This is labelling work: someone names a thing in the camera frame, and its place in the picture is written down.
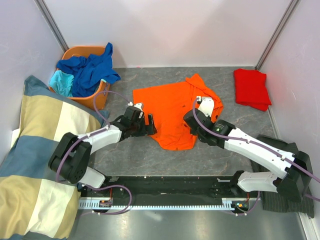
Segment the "orange t shirt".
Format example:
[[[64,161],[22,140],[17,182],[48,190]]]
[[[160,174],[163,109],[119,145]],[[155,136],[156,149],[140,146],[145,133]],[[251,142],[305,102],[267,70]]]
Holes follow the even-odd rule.
[[[197,96],[222,102],[197,73],[185,81],[133,90],[133,102],[143,103],[144,113],[153,115],[157,133],[151,138],[170,151],[191,150],[196,143],[197,137],[190,134],[183,117]]]

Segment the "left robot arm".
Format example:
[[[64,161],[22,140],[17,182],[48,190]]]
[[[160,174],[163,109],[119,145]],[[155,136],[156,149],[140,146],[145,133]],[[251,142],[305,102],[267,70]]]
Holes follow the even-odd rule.
[[[87,185],[99,197],[104,197],[109,193],[110,185],[104,174],[89,167],[91,155],[127,138],[156,133],[153,115],[145,114],[141,103],[130,105],[110,125],[81,135],[65,133],[49,159],[48,167],[56,173],[56,180],[62,177],[71,184]]]

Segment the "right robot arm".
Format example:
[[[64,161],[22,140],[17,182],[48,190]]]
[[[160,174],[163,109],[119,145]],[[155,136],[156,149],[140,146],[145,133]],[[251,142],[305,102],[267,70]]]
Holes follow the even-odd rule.
[[[305,198],[314,199],[308,188],[316,177],[307,153],[280,149],[284,141],[266,136],[258,140],[225,120],[212,122],[214,106],[210,97],[194,100],[192,109],[183,117],[190,133],[202,143],[235,152],[267,169],[265,172],[237,171],[229,184],[233,196],[260,191],[278,193],[298,203]]]

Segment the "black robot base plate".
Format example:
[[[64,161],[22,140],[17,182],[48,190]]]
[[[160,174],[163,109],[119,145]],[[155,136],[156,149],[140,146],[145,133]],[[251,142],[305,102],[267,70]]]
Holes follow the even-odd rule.
[[[115,200],[116,204],[217,205],[222,199],[248,199],[231,176],[120,176],[103,183],[97,191],[81,188],[81,197]]]

